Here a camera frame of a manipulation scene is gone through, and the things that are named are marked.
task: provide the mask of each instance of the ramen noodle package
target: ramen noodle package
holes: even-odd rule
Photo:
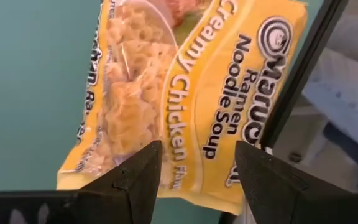
[[[235,143],[258,146],[306,20],[294,0],[103,0],[58,189],[162,140],[159,197],[240,213]]]

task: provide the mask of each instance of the maruchan logo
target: maruchan logo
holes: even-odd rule
[[[292,25],[282,17],[267,19],[258,31],[259,48],[266,58],[286,55],[292,38]]]
[[[256,92],[248,109],[248,122],[242,128],[242,139],[254,145],[262,135],[263,126],[274,105],[274,96],[292,44],[292,25],[282,17],[268,18],[258,31],[258,45],[265,57],[264,67],[256,82]]]

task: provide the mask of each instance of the yellow plastic wrapper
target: yellow plastic wrapper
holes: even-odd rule
[[[159,197],[239,214],[237,140],[258,146],[307,20],[294,0],[103,0],[78,144],[78,189],[153,140]]]

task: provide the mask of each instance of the green background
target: green background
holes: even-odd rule
[[[309,23],[322,1],[310,0]],[[98,13],[99,0],[0,0],[0,190],[55,188],[82,117]],[[163,199],[154,222],[218,217]]]

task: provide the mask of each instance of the red food image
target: red food image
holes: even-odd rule
[[[185,16],[190,12],[200,9],[200,5],[206,4],[208,0],[164,0],[173,17],[173,26],[179,26]]]

